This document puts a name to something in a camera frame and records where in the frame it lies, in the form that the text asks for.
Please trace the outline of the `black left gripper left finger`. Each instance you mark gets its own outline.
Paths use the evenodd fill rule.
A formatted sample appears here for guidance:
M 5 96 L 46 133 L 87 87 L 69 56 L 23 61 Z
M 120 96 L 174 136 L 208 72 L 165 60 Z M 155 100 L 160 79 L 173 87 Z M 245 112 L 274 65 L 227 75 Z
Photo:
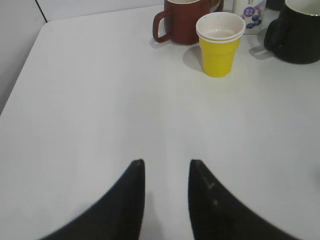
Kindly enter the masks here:
M 118 181 L 80 216 L 45 240 L 137 240 L 145 208 L 145 162 L 133 160 Z

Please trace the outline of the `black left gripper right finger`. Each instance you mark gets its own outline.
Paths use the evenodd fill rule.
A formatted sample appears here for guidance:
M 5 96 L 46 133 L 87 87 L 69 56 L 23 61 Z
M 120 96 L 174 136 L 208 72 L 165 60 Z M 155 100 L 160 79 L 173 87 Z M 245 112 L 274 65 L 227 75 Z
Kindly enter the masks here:
M 256 160 L 226 173 L 193 159 L 189 218 L 196 240 L 317 240 L 320 165 Z

